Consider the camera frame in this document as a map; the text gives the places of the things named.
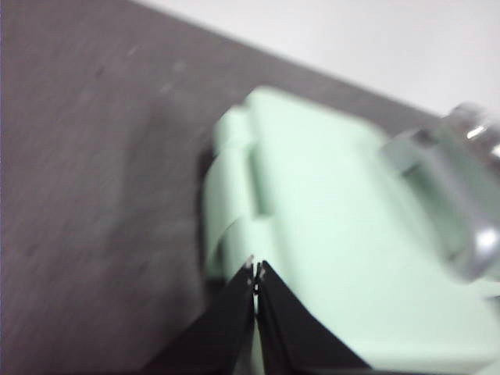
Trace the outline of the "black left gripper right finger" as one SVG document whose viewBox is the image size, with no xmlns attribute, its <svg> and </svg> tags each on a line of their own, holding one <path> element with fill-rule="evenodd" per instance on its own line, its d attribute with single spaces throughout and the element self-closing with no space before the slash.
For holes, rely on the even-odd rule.
<svg viewBox="0 0 500 375">
<path fill-rule="evenodd" d="M 300 302 L 266 261 L 256 276 L 266 374 L 370 374 L 371 366 Z"/>
</svg>

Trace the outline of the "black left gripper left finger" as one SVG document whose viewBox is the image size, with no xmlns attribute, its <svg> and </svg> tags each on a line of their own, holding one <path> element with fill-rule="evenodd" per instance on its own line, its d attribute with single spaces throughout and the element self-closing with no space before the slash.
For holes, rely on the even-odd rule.
<svg viewBox="0 0 500 375">
<path fill-rule="evenodd" d="M 147 374 L 232 374 L 254 329 L 254 257 L 189 327 L 146 364 Z"/>
</svg>

